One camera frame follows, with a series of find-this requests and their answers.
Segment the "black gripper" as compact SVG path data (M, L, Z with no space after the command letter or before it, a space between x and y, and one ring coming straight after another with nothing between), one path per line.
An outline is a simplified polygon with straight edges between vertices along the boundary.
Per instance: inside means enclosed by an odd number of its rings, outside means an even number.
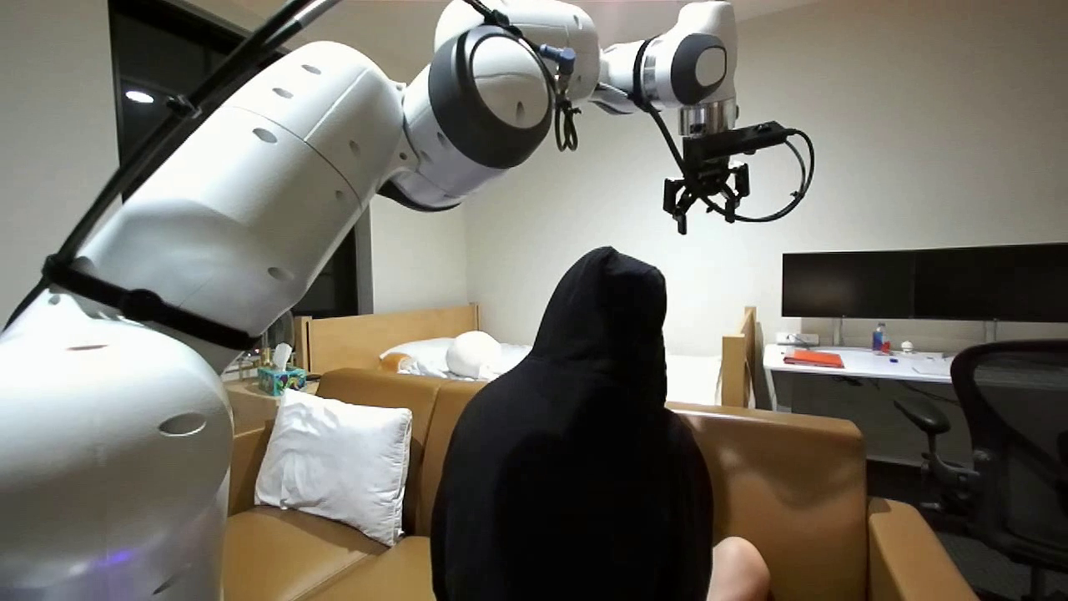
M674 220L674 231L687 231L687 212L693 200L722 196L727 200L727 220L737 220L742 200L752 193L746 164L730 167L733 138L703 135L680 140L680 177L669 181L662 192L664 213Z

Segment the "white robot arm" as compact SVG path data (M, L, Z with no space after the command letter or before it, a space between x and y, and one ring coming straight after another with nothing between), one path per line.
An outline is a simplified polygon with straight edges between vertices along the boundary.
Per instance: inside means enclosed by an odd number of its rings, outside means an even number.
M225 369L316 280L369 196L452 212L568 106L733 135L733 9L604 43L568 0L448 0L413 79L289 0L123 164L0 335L0 601L221 601Z

